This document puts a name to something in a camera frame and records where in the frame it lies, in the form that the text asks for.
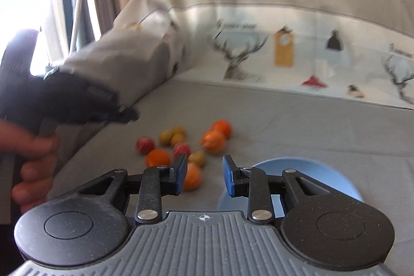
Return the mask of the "person's left hand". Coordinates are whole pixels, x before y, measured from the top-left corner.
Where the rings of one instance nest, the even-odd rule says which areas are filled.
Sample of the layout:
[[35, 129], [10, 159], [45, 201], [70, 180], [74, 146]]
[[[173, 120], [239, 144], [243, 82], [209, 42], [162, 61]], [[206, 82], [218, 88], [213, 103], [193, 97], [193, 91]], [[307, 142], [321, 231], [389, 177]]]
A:
[[59, 145], [56, 134], [35, 136], [13, 123], [1, 121], [1, 152], [20, 155], [27, 160], [20, 169], [22, 181], [11, 190], [11, 198], [21, 213], [45, 203], [53, 187]]

